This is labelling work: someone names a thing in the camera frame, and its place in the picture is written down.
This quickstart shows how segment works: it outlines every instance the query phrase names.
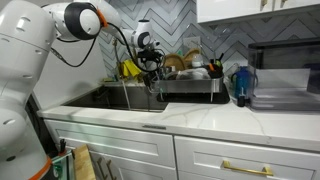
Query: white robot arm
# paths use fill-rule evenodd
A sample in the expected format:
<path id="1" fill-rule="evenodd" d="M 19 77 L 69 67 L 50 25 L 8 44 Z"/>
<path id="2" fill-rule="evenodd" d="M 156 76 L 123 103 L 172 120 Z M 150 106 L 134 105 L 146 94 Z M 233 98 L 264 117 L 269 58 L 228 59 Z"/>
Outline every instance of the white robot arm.
<path id="1" fill-rule="evenodd" d="M 154 47 L 147 20 L 135 31 L 119 31 L 120 24 L 118 12 L 104 0 L 43 8 L 14 0 L 0 12 L 0 179 L 41 179 L 50 167 L 24 107 L 53 41 L 89 40 L 102 29 L 133 47 Z"/>

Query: dish rack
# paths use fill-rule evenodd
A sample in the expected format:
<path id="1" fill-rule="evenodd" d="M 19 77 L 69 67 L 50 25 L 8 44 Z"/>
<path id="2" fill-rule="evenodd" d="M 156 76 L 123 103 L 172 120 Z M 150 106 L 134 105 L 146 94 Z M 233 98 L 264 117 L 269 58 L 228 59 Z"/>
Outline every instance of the dish rack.
<path id="1" fill-rule="evenodd" d="M 223 96 L 223 102 L 220 100 L 221 103 L 218 104 L 224 104 L 230 100 L 223 77 L 199 80 L 158 80 L 156 83 L 159 90 L 159 101 L 166 101 L 164 96 L 168 94 L 175 96 L 182 94 L 186 98 L 189 97 L 188 95 L 193 95 L 195 98 L 206 95 L 210 98 L 208 103 L 214 103 L 215 98 L 221 99 L 219 96 Z"/>

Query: blue bottle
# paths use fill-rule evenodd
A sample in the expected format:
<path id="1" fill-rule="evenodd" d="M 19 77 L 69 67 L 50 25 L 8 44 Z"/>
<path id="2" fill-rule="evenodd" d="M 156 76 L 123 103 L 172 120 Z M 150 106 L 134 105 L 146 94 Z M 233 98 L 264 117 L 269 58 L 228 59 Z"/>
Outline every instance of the blue bottle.
<path id="1" fill-rule="evenodd" d="M 247 67 L 241 66 L 240 70 L 233 75 L 236 76 L 234 97 L 239 98 L 239 96 L 246 96 L 250 78 L 250 73 L 247 71 Z"/>

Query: towel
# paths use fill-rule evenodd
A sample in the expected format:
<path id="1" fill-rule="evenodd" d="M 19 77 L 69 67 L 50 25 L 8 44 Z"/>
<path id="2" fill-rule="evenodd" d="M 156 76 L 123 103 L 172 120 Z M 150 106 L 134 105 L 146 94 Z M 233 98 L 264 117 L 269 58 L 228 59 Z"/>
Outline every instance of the towel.
<path id="1" fill-rule="evenodd" d="M 131 59 L 127 59 L 121 63 L 122 74 L 124 77 L 132 76 L 134 80 L 138 80 L 141 70 L 133 63 Z"/>

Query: kitchen sink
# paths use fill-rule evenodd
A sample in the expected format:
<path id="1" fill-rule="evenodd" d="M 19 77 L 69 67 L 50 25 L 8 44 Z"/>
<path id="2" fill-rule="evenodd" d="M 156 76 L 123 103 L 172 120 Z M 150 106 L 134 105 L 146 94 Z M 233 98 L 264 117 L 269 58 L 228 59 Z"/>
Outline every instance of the kitchen sink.
<path id="1" fill-rule="evenodd" d="M 150 93 L 145 86 L 126 86 L 126 93 L 123 86 L 102 86 L 63 105 L 128 111 L 162 112 L 167 107 L 168 103 L 158 102 L 157 94 Z"/>

